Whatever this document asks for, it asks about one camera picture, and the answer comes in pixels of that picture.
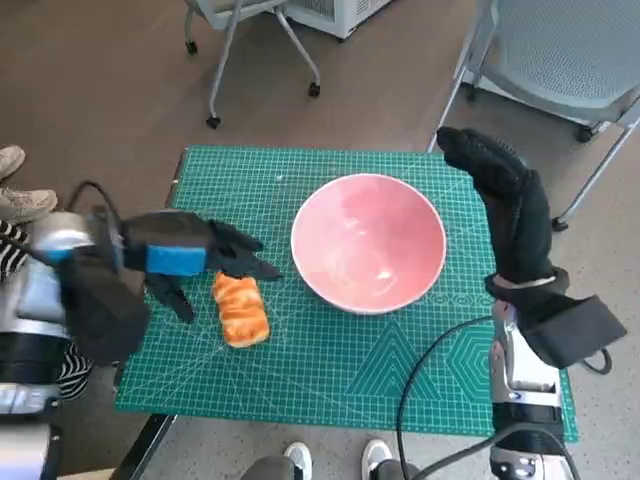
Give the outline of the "right robot hand, black glove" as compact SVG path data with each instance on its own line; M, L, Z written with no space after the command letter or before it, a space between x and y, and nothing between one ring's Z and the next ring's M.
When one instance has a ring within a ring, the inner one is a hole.
M449 166L471 176L485 205L496 274L515 285L552 278L550 210L537 171L474 129L443 126L436 143Z

